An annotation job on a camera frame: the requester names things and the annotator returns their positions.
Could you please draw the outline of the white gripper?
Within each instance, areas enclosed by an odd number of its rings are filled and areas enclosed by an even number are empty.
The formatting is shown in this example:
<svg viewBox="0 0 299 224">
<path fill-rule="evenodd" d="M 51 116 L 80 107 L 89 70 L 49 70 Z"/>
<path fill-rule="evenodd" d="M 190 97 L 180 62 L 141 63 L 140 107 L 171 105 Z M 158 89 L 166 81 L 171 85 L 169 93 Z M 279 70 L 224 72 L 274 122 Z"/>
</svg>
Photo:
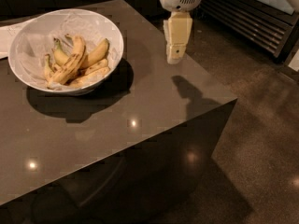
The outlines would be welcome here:
<svg viewBox="0 0 299 224">
<path fill-rule="evenodd" d="M 201 1 L 160 0 L 162 7 L 172 12 L 169 19 L 164 20 L 166 56 L 169 64 L 177 64 L 184 57 L 192 29 L 189 11 L 198 7 Z"/>
</svg>

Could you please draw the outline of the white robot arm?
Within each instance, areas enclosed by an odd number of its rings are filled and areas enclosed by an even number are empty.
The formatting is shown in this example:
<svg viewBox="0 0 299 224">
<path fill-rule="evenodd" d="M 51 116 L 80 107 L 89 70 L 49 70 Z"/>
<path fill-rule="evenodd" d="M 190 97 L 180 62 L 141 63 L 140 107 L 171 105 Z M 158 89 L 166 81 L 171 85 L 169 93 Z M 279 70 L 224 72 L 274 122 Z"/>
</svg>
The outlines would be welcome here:
<svg viewBox="0 0 299 224">
<path fill-rule="evenodd" d="M 167 62 L 179 63 L 186 51 L 191 12 L 198 8 L 283 60 L 298 38 L 299 0 L 160 0 L 170 12 L 164 21 Z"/>
</svg>

